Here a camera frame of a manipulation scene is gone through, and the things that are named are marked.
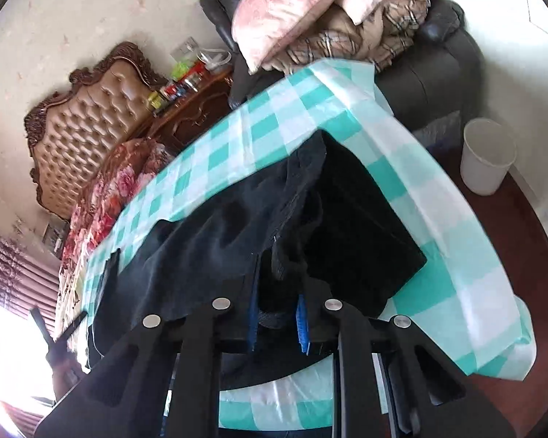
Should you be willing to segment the black pants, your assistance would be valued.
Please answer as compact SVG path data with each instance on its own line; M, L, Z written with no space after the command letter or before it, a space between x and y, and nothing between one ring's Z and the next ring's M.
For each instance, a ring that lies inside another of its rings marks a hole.
M223 189L179 222L160 220L135 256L113 254L88 329L97 364L147 314L183 318L245 275L260 258L258 336L251 356L222 362L231 388L307 368L296 331L298 283L326 282L334 297L377 316L426 265L373 177L328 132L315 131L288 157Z

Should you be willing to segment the teal checkered tablecloth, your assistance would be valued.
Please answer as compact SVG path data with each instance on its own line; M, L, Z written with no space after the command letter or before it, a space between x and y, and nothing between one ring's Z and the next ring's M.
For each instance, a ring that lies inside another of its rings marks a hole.
M100 360L42 437L511 437L469 381L523 378L530 314L461 192L360 62L229 114L91 256Z

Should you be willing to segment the pink striped curtain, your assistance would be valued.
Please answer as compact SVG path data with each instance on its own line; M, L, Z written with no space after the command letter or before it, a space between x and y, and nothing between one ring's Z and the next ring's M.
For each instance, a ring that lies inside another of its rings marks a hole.
M18 238L0 236L0 307L20 318L37 308L53 334L58 293L56 271L29 255Z

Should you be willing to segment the red floral blanket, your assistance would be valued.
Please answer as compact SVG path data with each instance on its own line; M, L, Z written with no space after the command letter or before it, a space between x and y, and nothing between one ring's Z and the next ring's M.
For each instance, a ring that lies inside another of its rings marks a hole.
M72 212L59 270L58 332L81 310L89 257L128 203L173 159L162 143L135 138L114 148L100 172L83 188Z

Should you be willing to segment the white waste bin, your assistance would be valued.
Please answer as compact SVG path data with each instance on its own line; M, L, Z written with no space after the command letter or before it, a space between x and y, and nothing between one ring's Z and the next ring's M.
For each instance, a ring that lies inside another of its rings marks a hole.
M460 176L474 194L493 195L516 158L516 142L502 124L476 118L464 127Z

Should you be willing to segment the tufted leather headboard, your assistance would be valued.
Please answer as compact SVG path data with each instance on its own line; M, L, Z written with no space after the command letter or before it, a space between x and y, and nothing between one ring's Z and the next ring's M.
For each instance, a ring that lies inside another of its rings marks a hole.
M121 143L146 133L149 95L167 82L140 48L116 45L94 67L70 73L71 87L55 92L24 117L36 201L69 219L88 182Z

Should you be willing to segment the dark wooden nightstand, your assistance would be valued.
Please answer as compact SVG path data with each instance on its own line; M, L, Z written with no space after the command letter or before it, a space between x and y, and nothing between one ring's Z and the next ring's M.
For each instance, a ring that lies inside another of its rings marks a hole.
M128 138L154 138L174 153L183 151L231 112L231 84L231 65L209 71L198 62L182 79L155 90L165 100L160 110L151 111L145 100L150 114Z

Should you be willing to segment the yellow jar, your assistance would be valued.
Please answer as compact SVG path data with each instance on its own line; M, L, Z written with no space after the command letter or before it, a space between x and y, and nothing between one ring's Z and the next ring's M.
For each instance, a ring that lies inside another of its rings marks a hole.
M160 110L164 106L165 100L157 91L152 92L147 99L148 107L151 111Z

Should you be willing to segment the green bag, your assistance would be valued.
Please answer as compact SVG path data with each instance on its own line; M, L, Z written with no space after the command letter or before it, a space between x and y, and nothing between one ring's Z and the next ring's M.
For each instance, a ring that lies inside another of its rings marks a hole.
M194 65L193 62L187 60L177 61L171 70L171 78L175 81L182 79Z

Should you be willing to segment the large pink pillow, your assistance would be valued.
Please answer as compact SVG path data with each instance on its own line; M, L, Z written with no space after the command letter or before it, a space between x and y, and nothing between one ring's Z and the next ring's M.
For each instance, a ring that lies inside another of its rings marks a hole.
M231 36L253 74L304 33L334 0L241 0Z

